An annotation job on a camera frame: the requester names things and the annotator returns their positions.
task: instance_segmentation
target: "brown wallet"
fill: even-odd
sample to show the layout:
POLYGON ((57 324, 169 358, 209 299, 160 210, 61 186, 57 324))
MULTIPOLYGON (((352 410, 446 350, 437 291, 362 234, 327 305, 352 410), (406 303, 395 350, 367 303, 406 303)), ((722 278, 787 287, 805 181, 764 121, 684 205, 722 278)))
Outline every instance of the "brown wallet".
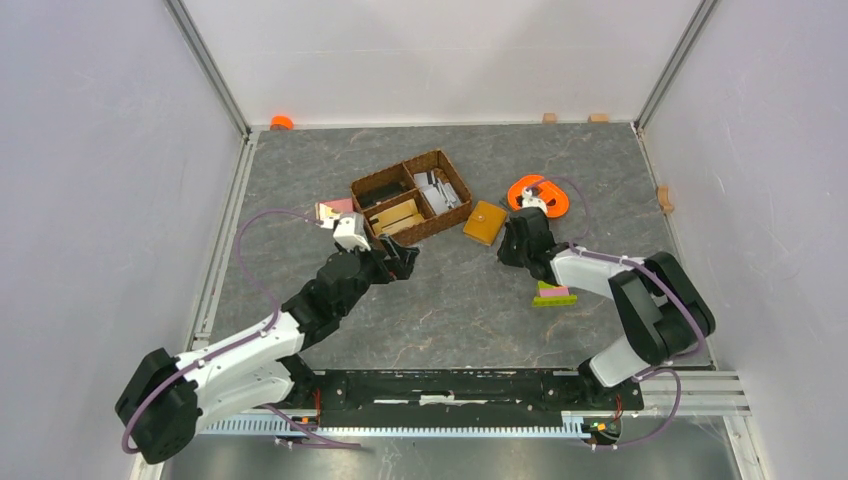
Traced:
POLYGON ((506 210, 481 200, 472 210, 462 232, 483 245, 491 246, 506 221, 506 215, 506 210))

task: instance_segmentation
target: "brown woven basket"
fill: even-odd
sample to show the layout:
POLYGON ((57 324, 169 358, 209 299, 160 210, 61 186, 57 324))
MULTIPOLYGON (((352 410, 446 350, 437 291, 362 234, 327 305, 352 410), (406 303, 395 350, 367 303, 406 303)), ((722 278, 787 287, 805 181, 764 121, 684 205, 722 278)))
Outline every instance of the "brown woven basket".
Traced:
POLYGON ((425 220, 422 223, 405 228, 392 235, 392 238, 403 246, 412 245, 442 230, 447 230, 454 225, 465 222, 468 216, 471 215, 472 210, 471 190, 468 189, 468 185, 462 180, 459 172, 454 168, 453 163, 451 163, 447 155, 441 150, 424 153, 355 180, 350 185, 350 191, 353 194, 354 208, 356 208, 357 212, 365 216, 365 229, 372 239, 374 238, 374 230, 368 222, 369 218, 410 198, 415 200, 416 205, 418 205, 418 211, 421 212, 425 220), (448 210, 441 215, 433 213, 430 204, 421 194, 421 191, 416 188, 415 181, 412 177, 415 173, 430 170, 434 170, 436 176, 443 182, 450 182, 461 201, 458 207, 448 210), (378 205, 371 206, 365 210, 362 209, 357 198, 358 196, 362 196, 372 190, 394 182, 399 183, 406 191, 378 205))

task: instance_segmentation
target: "orange tape measure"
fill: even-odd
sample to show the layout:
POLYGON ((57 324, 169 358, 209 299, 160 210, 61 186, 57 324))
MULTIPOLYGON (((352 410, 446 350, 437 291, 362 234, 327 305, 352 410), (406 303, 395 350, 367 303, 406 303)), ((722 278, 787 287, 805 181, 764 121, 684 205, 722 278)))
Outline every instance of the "orange tape measure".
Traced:
MULTIPOLYGON (((506 194, 506 201, 513 210, 521 209, 521 192, 530 185, 544 180, 542 175, 527 175, 515 182, 506 194)), ((548 206, 548 218, 557 218, 565 215, 568 211, 568 195, 551 181, 544 181, 532 188, 533 194, 542 199, 548 206)))

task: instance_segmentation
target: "gray marble floor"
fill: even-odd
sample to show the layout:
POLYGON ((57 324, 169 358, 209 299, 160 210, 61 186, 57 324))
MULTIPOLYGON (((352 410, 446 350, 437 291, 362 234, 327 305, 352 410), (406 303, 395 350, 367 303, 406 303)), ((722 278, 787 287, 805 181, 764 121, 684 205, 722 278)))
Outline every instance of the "gray marble floor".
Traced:
MULTIPOLYGON (((568 175, 592 207, 583 245, 631 256, 672 251, 650 173, 624 124, 264 132, 240 220, 272 207, 311 214, 318 200, 349 196, 352 180, 434 148, 451 158, 475 201, 497 203, 528 173, 568 175)), ((552 224, 559 240, 586 221, 577 196, 569 197, 569 213, 552 224)), ((372 287, 304 358, 314 368, 573 367, 622 334, 612 302, 589 293, 577 292, 575 306, 532 308, 536 282, 496 262, 499 244, 480 245, 461 225, 425 239, 412 279, 372 287)), ((242 249, 248 268, 281 301, 334 251, 329 230, 287 217, 260 220, 242 249)), ((270 312, 232 258, 220 295, 213 340, 270 312)))

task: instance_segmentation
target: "orange lid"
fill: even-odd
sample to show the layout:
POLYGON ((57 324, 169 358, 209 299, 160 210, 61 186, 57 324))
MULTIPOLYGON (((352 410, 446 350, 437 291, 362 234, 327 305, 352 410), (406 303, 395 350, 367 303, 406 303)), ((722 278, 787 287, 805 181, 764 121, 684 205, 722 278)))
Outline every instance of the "orange lid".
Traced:
MULTIPOLYGON (((521 192, 525 188, 530 188, 530 185, 544 179, 545 177, 542 175, 526 175, 521 180, 515 182, 513 186, 509 187, 509 191, 506 194, 506 201, 509 203, 509 206, 513 210, 520 210, 521 204, 519 203, 519 199, 521 198, 521 192)), ((568 211, 568 195, 556 186, 555 183, 546 180, 533 188, 538 192, 536 196, 541 198, 545 202, 545 205, 548 206, 548 218, 561 217, 568 211)))
POLYGON ((291 130, 292 128, 294 128, 294 123, 289 117, 277 115, 271 119, 271 130, 291 130))

